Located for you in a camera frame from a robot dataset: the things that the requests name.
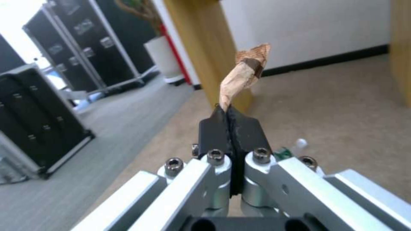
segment green object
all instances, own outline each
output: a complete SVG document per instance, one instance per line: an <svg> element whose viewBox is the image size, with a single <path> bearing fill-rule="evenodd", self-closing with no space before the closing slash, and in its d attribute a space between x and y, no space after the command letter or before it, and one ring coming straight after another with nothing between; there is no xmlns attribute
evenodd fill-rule
<svg viewBox="0 0 411 231"><path fill-rule="evenodd" d="M274 157L277 161L288 159L293 157L293 154L288 150L288 148L282 147L274 152Z"/></svg>

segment beige carpet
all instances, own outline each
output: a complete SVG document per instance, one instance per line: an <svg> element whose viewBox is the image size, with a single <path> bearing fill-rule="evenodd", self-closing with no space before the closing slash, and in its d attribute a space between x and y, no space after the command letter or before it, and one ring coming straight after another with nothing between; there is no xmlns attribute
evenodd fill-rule
<svg viewBox="0 0 411 231"><path fill-rule="evenodd" d="M260 120L273 149L305 138L307 155L326 173L354 169L411 202L411 111L387 55L266 77L252 91L249 115ZM196 91L89 212L138 171L155 173L169 157L189 161L198 123L211 111ZM238 198L229 215L242 215Z"/></svg>

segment wooden panel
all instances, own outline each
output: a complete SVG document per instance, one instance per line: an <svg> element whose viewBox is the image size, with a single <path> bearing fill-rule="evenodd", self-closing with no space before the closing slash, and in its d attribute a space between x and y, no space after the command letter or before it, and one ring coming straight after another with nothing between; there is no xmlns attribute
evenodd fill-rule
<svg viewBox="0 0 411 231"><path fill-rule="evenodd" d="M218 103L219 86L235 66L236 48L217 0L164 0L208 101ZM234 106L245 112L250 90L240 93Z"/></svg>
<svg viewBox="0 0 411 231"><path fill-rule="evenodd" d="M391 69L411 107L411 1L391 1Z"/></svg>

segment paper wrapper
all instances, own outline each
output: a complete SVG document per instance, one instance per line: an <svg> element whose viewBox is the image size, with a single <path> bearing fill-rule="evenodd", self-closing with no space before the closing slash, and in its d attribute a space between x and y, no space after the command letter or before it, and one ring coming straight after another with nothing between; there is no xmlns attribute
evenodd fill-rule
<svg viewBox="0 0 411 231"><path fill-rule="evenodd" d="M233 98L243 89L250 88L261 77L267 64L271 46L262 44L249 51L236 54L236 67L224 78L220 85L220 107L227 111Z"/></svg>

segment screw head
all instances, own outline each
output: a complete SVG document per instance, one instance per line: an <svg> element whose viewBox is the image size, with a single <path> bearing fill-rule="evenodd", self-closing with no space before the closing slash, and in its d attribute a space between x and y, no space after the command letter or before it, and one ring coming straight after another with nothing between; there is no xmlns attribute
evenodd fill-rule
<svg viewBox="0 0 411 231"><path fill-rule="evenodd" d="M191 155L194 158L198 158L199 157L199 144L194 143L191 145Z"/></svg>
<svg viewBox="0 0 411 231"><path fill-rule="evenodd" d="M177 176L184 168L184 163L180 158L173 157L166 161L164 169L166 174L171 177Z"/></svg>
<svg viewBox="0 0 411 231"><path fill-rule="evenodd" d="M224 164L224 153L220 149L212 149L208 151L207 162L213 166Z"/></svg>
<svg viewBox="0 0 411 231"><path fill-rule="evenodd" d="M259 164L270 162L271 153L266 148L256 148L253 151L253 160Z"/></svg>
<svg viewBox="0 0 411 231"><path fill-rule="evenodd" d="M298 159L314 172L317 171L318 163L314 158L309 156L300 156Z"/></svg>

